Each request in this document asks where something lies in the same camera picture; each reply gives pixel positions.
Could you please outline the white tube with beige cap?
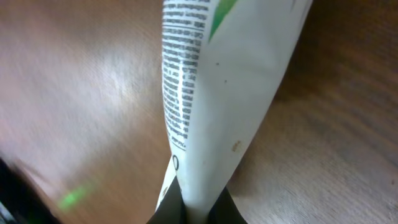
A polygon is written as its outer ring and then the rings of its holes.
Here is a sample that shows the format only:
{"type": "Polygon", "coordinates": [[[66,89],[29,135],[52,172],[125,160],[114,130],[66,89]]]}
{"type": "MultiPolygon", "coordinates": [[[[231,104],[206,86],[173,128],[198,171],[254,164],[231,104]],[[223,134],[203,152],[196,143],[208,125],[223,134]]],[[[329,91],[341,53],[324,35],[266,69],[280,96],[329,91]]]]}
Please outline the white tube with beige cap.
{"type": "Polygon", "coordinates": [[[188,223],[211,209],[259,129],[307,18],[311,0],[165,0],[162,98],[188,223]]]}

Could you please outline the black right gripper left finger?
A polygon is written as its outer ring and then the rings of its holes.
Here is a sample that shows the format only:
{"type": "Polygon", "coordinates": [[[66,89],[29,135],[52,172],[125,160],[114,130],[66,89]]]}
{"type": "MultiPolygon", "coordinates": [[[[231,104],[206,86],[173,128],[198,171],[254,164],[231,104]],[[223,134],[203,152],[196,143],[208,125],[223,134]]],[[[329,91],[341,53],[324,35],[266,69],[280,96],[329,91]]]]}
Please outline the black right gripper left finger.
{"type": "Polygon", "coordinates": [[[164,199],[147,224],[186,224],[187,213],[178,180],[175,177],[164,199]]]}

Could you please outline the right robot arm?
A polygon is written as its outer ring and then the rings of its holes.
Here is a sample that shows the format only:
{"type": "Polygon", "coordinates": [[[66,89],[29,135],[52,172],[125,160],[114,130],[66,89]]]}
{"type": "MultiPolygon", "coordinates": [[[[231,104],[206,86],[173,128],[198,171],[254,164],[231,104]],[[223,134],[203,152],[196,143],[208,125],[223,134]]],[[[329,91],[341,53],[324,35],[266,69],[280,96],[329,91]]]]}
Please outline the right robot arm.
{"type": "MultiPolygon", "coordinates": [[[[187,211],[176,178],[147,224],[184,224],[187,211]]],[[[223,189],[210,210],[207,223],[247,224],[228,189],[223,189]]],[[[1,223],[61,224],[28,182],[1,161],[1,223]]]]}

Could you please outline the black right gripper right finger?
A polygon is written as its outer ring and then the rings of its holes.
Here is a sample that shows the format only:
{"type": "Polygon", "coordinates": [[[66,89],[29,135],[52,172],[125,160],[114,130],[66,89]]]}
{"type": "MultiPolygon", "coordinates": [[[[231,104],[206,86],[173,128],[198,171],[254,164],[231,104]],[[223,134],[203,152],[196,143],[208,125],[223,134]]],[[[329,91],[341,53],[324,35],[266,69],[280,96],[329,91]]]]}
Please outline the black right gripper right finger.
{"type": "Polygon", "coordinates": [[[209,212],[208,224],[247,224],[227,187],[223,189],[209,212]]]}

